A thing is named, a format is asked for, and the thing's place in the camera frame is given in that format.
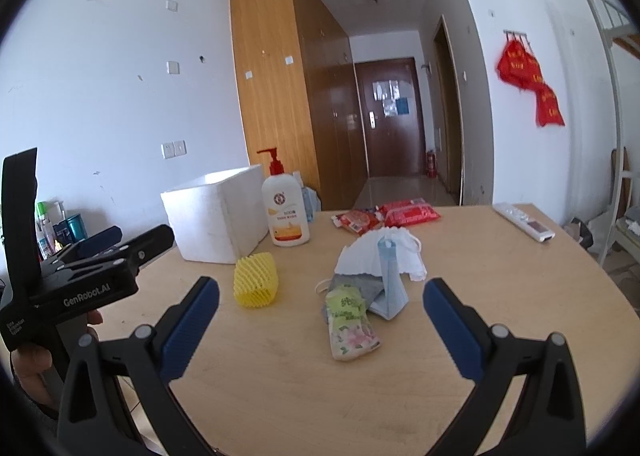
fire extinguisher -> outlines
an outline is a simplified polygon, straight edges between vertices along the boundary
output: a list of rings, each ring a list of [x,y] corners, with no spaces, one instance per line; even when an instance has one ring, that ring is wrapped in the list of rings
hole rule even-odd
[[[427,176],[436,178],[438,176],[438,168],[436,167],[436,152],[431,149],[427,152]]]

white styrofoam box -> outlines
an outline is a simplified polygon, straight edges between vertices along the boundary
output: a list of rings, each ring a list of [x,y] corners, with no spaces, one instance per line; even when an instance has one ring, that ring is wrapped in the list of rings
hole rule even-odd
[[[161,194],[187,261],[234,264],[269,232],[262,166],[213,172]]]

yellow foam fruit net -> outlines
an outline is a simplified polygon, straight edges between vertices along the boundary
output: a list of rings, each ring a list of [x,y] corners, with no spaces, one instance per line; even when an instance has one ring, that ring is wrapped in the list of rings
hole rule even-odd
[[[277,291],[276,262],[269,252],[254,254],[236,262],[234,297],[242,306],[267,306],[276,297]]]

doorway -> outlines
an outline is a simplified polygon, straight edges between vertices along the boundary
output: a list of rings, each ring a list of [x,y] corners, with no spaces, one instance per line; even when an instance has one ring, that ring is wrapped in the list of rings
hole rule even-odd
[[[415,60],[361,62],[355,68],[369,176],[424,174],[424,123]]]
[[[444,113],[444,144],[440,144],[440,149],[445,151],[447,164],[444,168],[444,176],[440,170],[438,175],[447,192],[453,196],[457,204],[462,205],[463,144],[458,78],[443,18],[440,18],[438,30],[433,38],[433,48]]]

silver screw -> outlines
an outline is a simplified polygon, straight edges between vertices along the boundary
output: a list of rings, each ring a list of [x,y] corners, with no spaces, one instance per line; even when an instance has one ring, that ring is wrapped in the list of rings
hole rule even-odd
[[[138,326],[135,331],[136,338],[146,339],[151,335],[152,329],[149,324],[143,324],[142,326]]]
[[[78,345],[85,348],[89,344],[91,344],[93,341],[94,341],[94,338],[91,337],[91,335],[89,335],[88,333],[85,333],[78,339]]]
[[[551,334],[551,341],[556,346],[563,346],[566,342],[566,339],[564,338],[564,335],[555,331]]]
[[[491,326],[491,333],[494,334],[494,337],[505,339],[509,336],[509,329],[504,324],[494,324]]]

